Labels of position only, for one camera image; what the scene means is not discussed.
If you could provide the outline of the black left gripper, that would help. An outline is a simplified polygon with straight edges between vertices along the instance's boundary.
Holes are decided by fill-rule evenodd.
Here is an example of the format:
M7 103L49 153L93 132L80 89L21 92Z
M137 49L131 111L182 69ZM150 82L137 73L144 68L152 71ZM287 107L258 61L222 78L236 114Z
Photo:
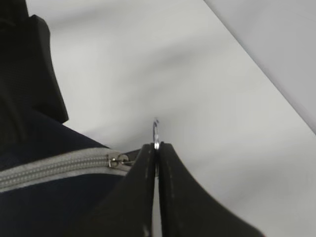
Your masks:
M50 51L50 30L26 1L0 2L0 144L10 146L26 139L22 113L34 109L55 121L69 117Z

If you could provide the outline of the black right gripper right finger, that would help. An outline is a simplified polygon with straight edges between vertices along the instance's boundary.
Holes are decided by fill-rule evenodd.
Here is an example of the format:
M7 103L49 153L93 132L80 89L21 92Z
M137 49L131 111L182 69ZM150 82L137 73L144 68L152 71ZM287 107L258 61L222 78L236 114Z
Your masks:
M161 143L159 201L164 237L261 237L214 199L190 174L173 146Z

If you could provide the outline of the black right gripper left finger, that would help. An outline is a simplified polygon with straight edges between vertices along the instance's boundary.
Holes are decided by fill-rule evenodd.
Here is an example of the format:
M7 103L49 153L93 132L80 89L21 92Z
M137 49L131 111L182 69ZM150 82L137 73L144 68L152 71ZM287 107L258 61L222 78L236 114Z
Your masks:
M155 169L153 144L145 144L128 174L90 214L86 236L151 237Z

